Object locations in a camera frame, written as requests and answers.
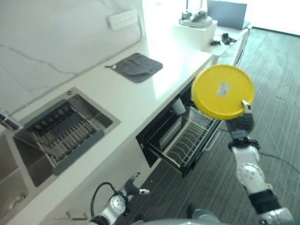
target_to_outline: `dish rack wire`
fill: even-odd
[[[37,144],[56,167],[95,133],[96,128],[66,102],[33,125],[32,131]]]
[[[158,132],[153,135],[148,144],[180,168],[188,163],[214,122],[215,119],[205,116],[191,106],[175,122],[172,122],[173,125],[163,138]]]

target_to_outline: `sticker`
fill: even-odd
[[[229,92],[229,84],[227,83],[220,83],[220,87],[219,89],[217,90],[217,94],[222,96],[222,97],[226,97],[228,92]]]

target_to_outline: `dishwasher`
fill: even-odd
[[[185,177],[205,149],[211,148],[220,134],[220,120],[204,115],[191,99],[192,82],[176,96],[136,139],[150,167],[162,158]],[[185,112],[178,115],[173,105],[181,101]]]

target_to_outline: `laptop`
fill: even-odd
[[[218,26],[242,30],[250,22],[244,21],[247,4],[207,0],[207,14],[217,20]]]

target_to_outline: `sink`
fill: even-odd
[[[6,137],[0,137],[0,220],[28,196]]]
[[[0,136],[0,224],[22,210],[120,121],[72,88],[20,123],[22,130],[7,130]],[[58,142],[60,150],[55,149]]]

